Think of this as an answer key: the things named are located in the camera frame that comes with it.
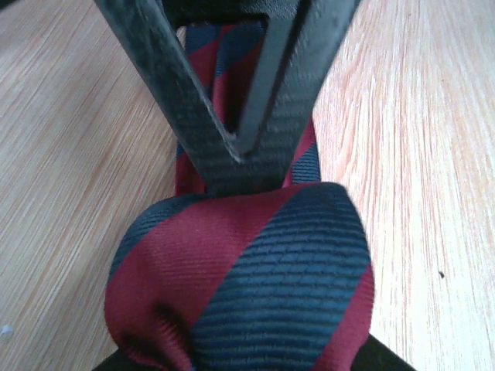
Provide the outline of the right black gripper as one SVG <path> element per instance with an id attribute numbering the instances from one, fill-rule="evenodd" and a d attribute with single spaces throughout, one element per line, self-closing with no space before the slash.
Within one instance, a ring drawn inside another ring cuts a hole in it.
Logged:
<path id="1" fill-rule="evenodd" d="M 282 185 L 357 1 L 98 1 L 112 32 L 215 196 Z M 198 22 L 267 18 L 237 132 L 220 123 L 176 31 Z"/>

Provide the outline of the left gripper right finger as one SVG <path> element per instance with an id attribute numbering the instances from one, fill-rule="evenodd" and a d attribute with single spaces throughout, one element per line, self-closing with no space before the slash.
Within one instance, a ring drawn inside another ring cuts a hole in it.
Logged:
<path id="1" fill-rule="evenodd" d="M 360 347 L 351 371 L 415 371 L 415 369 L 392 352 L 385 344 L 369 335 Z"/>

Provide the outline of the red navy striped tie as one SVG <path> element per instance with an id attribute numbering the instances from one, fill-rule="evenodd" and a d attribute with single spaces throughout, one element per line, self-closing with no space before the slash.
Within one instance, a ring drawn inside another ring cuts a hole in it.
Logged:
<path id="1" fill-rule="evenodd" d="M 215 199 L 184 150 L 111 265 L 104 316 L 143 370 L 350 370 L 374 276 L 347 191 L 323 182 L 308 124 L 282 187 Z"/>

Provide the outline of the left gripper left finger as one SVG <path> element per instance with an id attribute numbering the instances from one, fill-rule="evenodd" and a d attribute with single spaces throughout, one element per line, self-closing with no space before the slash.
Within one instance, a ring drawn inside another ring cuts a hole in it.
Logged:
<path id="1" fill-rule="evenodd" d="M 129 359 L 120 350 L 115 351 L 100 364 L 93 368 L 93 371 L 141 371 L 143 366 Z"/>

